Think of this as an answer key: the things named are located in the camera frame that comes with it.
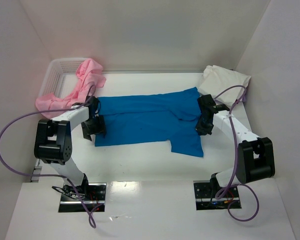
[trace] cable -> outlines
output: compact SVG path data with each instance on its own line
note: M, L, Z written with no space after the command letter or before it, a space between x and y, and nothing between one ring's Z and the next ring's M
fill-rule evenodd
M228 209L228 213L230 214L230 216L231 216L233 219L235 219L235 220L237 220L237 221L239 221L239 222L248 222L248 221L251 221L252 219L254 219L254 218L257 216L258 212L259 212L259 208L260 208L259 199L258 199L258 197L257 197L257 195L256 195L256 193L255 193L255 191L253 191L253 189L252 189L251 187L249 187L248 185L245 185L245 184L238 184L237 186L239 186L239 185L248 188L248 189L252 192L253 196L255 197L255 200L256 200L256 210L255 210L255 213L252 215L252 217L249 217L249 218L247 218L247 219L240 219L240 218L237 218L237 217L233 216L232 213L230 212L230 207L231 207L232 204L238 202L239 200L231 201L231 202L228 204L228 208L227 208L227 209Z
M226 193L229 191L229 189L231 187L236 187L238 185L242 185L246 188L248 188L252 194L254 195L255 197L255 200L256 200L256 204L257 204L257 208L256 208L256 211L255 213L253 214L252 217L248 218L248 219L239 219L235 216L232 215L232 213L230 212L230 206L237 202L237 201L232 201L229 205L228 205L228 212L230 214L230 216L237 220L237 221L240 221L240 222L248 222L252 219L254 219L258 212L259 212L259 199L256 195L256 193L253 191L253 189L251 187L249 187L248 185L245 185L245 184L235 184L235 185L232 185L233 181L234 181L234 178L236 176L236 172L237 172L237 168L238 168L238 140L237 140L237 135L236 135L236 130L235 130L235 126L234 126L234 122L232 120L232 110L234 109L234 107L240 102L240 100L244 97L244 95L246 94L247 92L247 88L243 85L234 85L234 86L231 86L231 87L228 87L226 90L222 91L221 93L219 93L215 98L214 100L216 100L219 96L221 96L223 93L225 93L226 91L230 90L230 89L233 89L233 88L243 88L243 93L242 95L232 104L230 110L229 110L229 121L230 121L230 125L231 125L231 129L232 129L232 134L233 134L233 139L234 139L234 166L233 166L233 171L232 171L232 175L231 175L231 178L229 180L229 183L226 187L223 187L221 188L216 194L215 194L215 199L217 200L220 200L221 198L223 198Z
M228 193L231 194L232 198L231 198L231 201L235 198L234 194L229 190Z
M238 140L237 140L236 130L235 130L235 126L234 126L231 114L232 114L232 110L234 109L234 107L240 102L240 100L246 94L247 89L245 86L242 86L242 85L234 85L234 86L228 87L226 90L222 91L214 98L214 99L217 99L223 93L225 93L226 91L233 89L233 88L243 88L244 89L243 94L234 102L234 104L232 104L232 106L229 110L229 121L230 121L231 129L232 129L233 139L234 139L234 166L233 166L233 172L232 172L232 175L231 175L228 185L226 187L220 189L215 194L215 199L217 199L217 200L220 200L221 198L223 198L226 195L226 193L230 189L231 184L234 181L234 178L236 176L236 171L237 171L237 167L238 167Z
M91 193L90 193L90 197L91 197L92 206L94 207L95 203L94 203L94 199L92 198L92 194Z
M210 206L210 204L212 203L213 197L214 197L214 188L212 187L210 201L208 202L207 205L203 205L205 208L208 208Z
M100 110L101 110L101 102L100 102L100 100L99 100L99 102L98 102L98 106L99 106L99 105L100 105L100 107L97 108L97 111L98 111L97 114L100 113Z
M26 118L26 117L29 117L29 116L32 116L32 115L36 115L36 114L42 114L42 113L52 113L52 112L65 112L65 111L74 111L74 110L77 110L81 107L84 107L91 99L92 97L94 96L95 94L95 91L96 91L96 86L93 84L90 86L89 88L89 91L88 91L88 94L89 95L91 93L91 96L84 102L82 103L81 105L79 105L78 107L76 108L65 108L65 109L54 109L54 110L43 110L43 111L34 111L34 112L30 112L30 113L27 113L27 114L24 114L24 115L21 115L15 119L13 119L11 122L9 122L0 132L0 140L1 140L1 137L3 136L4 132L15 122L19 121L20 119L23 119L23 118ZM15 170L13 169L12 167L10 167L6 162L5 160L3 159L1 153L0 153L0 162L8 169L10 170L11 172L15 173L15 174L18 174L18 175L21 175L21 176L25 176L25 177L58 177L58 178L63 178L63 179L66 179L70 185L72 186L75 194L78 196L78 199L79 201L81 202L82 204L82 207L84 208L84 210L86 211L86 213L88 214L89 216L89 224L92 228L96 228L97 225L96 225L96 222L93 218L93 212L99 207L101 206L102 204L97 204L97 206L95 206L91 211L88 210L87 206L85 205L83 199L81 198L80 196L80 193L78 192L76 186L73 184L73 182L67 178L66 176L63 176L63 175L58 175L58 174L30 174L30 173L25 173L25 172L21 172L21 171L18 171L18 170Z

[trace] white towel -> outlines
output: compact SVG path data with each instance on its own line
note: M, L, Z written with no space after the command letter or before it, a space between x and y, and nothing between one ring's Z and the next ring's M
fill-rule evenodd
M250 78L251 76L220 66L207 66L203 72L203 83L200 85L198 92L203 95L211 94L211 96L215 98L223 90L234 85L247 87ZM218 97L217 100L231 106L243 92L243 88L234 87Z

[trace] basket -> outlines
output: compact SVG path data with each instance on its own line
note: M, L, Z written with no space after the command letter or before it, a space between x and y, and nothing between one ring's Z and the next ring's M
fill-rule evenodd
M57 98L63 99L69 95L78 82L76 70L86 59L85 57L71 57L51 61L45 73L39 97L53 93Z

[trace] blue cloth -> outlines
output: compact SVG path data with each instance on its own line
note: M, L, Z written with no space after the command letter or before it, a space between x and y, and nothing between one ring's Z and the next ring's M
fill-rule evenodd
M95 146L113 146L170 140L171 151L203 157L195 130L201 114L196 87L157 95L99 97L106 136Z

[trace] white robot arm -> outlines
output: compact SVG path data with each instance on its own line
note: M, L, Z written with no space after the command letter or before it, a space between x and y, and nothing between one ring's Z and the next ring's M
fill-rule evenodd
M106 134L106 125L102 115L96 115L99 100L91 97L90 101L78 108L52 119L42 119L38 122L34 155L45 164L50 164L59 175L66 176L77 187L80 194L87 195L89 182L71 158L72 139L71 131L81 124L83 137L88 140L91 135ZM71 191L71 185L64 178L64 189Z
M229 119L229 108L216 105L212 96L203 95L198 98L201 116L195 127L199 135L211 135L213 127L219 128L230 140L234 139ZM260 138L247 129L234 116L231 116L238 144L238 164L232 184L246 184L270 178L275 174L273 145L269 138ZM234 168L215 173L219 187L228 185Z

